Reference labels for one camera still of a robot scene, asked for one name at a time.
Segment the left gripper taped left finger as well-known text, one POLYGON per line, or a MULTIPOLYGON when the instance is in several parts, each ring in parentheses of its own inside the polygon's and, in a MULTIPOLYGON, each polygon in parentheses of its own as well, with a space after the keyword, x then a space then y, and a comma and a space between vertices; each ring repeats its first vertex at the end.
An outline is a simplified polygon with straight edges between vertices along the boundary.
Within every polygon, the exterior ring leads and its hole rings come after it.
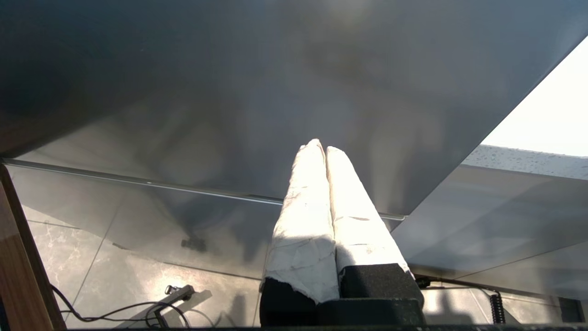
POLYGON ((296 153, 274 226, 260 285, 260 325, 316 325, 318 306, 338 298, 326 156, 313 139, 296 153))

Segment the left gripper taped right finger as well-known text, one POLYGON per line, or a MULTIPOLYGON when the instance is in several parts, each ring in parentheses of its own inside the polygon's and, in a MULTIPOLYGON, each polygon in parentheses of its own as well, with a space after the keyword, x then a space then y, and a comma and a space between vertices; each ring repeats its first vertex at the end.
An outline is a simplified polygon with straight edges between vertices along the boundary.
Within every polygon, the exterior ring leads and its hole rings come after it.
POLYGON ((421 314, 424 296, 351 160, 328 147, 326 165, 341 298, 384 314, 421 314))

